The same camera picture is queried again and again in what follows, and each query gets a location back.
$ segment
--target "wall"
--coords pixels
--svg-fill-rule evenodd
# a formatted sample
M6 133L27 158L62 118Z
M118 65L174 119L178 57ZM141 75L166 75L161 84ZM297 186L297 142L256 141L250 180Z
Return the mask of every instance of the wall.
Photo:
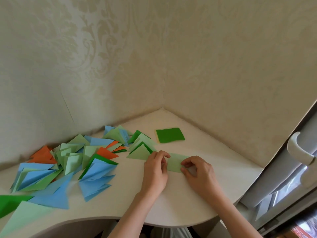
M163 0L0 0L0 163L162 107Z
M317 0L170 0L164 107L265 167L315 102Z

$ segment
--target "white table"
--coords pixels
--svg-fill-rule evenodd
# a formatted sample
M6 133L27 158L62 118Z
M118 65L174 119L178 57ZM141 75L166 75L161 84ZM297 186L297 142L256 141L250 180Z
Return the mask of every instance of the white table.
M233 203L247 191L263 170L164 109L131 120L122 126L132 132L138 129L155 141L155 129L179 127L185 136L185 141L158 144L155 148L188 156L198 155L211 163L221 187ZM93 136L102 137L103 132ZM109 189L86 203L78 186L78 177L81 174L79 172L69 185L69 210L56 209L36 222L11 233L8 237L30 237L61 224L79 220L120 218L141 188L144 161L127 159L128 152L118 155L119 157L113 159L119 165L114 171L116 176L109 182L112 184ZM15 166L0 172L0 194L9 193L17 169L18 166ZM188 227L216 216L207 203L188 186L182 173L169 171L168 175L165 190L146 217L147 224L160 227ZM10 217L11 214L0 219L0 230Z

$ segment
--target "tabletop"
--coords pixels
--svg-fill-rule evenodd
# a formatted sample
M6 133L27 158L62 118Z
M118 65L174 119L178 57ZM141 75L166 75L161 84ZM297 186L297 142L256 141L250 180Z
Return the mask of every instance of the tabletop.
M137 129L156 141L155 130L179 127L185 140L157 144L157 150L186 156L198 155L213 165L217 180L226 196L236 202L260 175L263 168L222 144L199 128L164 109L121 124L125 129ZM103 131L92 135L101 138ZM118 153L113 160L119 163L110 188L85 202L78 186L81 172L73 176L69 185L69 209L55 209L41 219L11 233L7 237L30 237L58 225L91 219L119 219L141 188L144 160L127 159L129 152ZM0 172L0 195L9 194L18 166ZM203 223L216 213L187 184L182 173L168 171L165 190L156 200L145 223L159 227L188 227ZM0 219L0 230L12 213Z

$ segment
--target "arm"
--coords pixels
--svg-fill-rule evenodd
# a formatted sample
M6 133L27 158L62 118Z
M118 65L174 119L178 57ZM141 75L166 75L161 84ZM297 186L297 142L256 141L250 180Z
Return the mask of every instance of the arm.
M137 238L145 218L167 182L167 152L153 152L144 163L141 191L136 194L132 204L122 216L108 238Z
M211 164L198 156L189 157L181 164L186 168L196 166L197 176L192 176L185 168L181 171L193 190L218 213L232 238L262 238L224 195Z

